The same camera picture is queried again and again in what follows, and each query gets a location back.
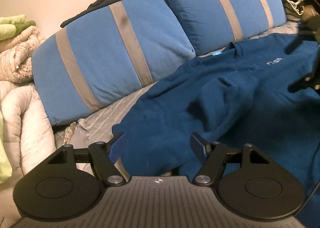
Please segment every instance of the green cloth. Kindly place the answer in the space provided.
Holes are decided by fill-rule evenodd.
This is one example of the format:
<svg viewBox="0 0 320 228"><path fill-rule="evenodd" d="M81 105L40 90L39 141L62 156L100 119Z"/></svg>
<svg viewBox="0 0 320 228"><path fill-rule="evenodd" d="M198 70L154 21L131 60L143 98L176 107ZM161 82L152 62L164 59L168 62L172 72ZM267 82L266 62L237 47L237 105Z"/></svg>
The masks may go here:
<svg viewBox="0 0 320 228"><path fill-rule="evenodd" d="M36 25L36 22L35 21L27 21L25 23L21 23L21 24L17 24L15 23L14 24L15 27L17 28L16 30L16 34L14 35L15 36L18 36L23 30L25 30L26 28L30 27L30 26L35 26Z"/></svg>
<svg viewBox="0 0 320 228"><path fill-rule="evenodd" d="M3 118L0 112L0 184L10 178L12 167L3 147Z"/></svg>
<svg viewBox="0 0 320 228"><path fill-rule="evenodd" d="M0 17L0 24L15 24L24 23L26 21L26 15L17 15L12 17Z"/></svg>
<svg viewBox="0 0 320 228"><path fill-rule="evenodd" d="M15 36L17 28L13 24L0 24L0 41Z"/></svg>

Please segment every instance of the cushion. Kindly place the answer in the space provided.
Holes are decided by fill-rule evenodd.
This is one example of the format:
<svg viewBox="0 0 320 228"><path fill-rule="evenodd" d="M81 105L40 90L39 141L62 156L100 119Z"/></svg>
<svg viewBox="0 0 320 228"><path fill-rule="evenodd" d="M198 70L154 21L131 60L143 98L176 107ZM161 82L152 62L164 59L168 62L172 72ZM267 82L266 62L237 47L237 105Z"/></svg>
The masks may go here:
<svg viewBox="0 0 320 228"><path fill-rule="evenodd" d="M195 51L164 0L123 0L88 13L32 56L52 125L84 118L172 74Z"/></svg>
<svg viewBox="0 0 320 228"><path fill-rule="evenodd" d="M166 0L196 55L204 55L286 22L281 0Z"/></svg>

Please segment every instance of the gray ribbed base plate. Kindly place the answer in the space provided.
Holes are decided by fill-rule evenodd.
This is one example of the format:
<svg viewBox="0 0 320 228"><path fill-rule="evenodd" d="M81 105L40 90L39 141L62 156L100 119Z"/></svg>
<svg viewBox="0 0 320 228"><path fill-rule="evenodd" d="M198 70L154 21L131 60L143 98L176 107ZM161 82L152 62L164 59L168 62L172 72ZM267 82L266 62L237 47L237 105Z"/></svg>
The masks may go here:
<svg viewBox="0 0 320 228"><path fill-rule="evenodd" d="M87 213L63 222L21 219L14 228L304 228L294 217L257 222L227 210L208 187L184 176L132 177L130 183L107 189Z"/></svg>

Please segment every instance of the textured beige towel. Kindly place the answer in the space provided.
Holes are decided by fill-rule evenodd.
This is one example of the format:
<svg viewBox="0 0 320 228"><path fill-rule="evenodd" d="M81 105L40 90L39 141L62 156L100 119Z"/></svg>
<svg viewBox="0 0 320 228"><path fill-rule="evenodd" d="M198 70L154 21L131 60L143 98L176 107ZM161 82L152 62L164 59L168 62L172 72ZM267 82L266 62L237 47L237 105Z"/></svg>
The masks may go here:
<svg viewBox="0 0 320 228"><path fill-rule="evenodd" d="M20 35L0 42L0 81L22 83L33 78L31 55L44 42L40 30L30 26Z"/></svg>

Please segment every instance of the metal screw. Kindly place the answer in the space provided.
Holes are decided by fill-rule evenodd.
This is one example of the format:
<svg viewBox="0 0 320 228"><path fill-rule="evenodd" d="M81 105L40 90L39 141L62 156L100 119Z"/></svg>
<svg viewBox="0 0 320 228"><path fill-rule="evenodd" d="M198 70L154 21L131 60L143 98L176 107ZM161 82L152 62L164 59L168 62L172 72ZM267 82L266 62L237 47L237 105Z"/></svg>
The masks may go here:
<svg viewBox="0 0 320 228"><path fill-rule="evenodd" d="M123 181L123 177L119 175L112 175L108 177L107 181L111 184L119 184Z"/></svg>
<svg viewBox="0 0 320 228"><path fill-rule="evenodd" d="M200 184L207 184L211 181L211 178L207 175L199 175L196 177L196 181Z"/></svg>

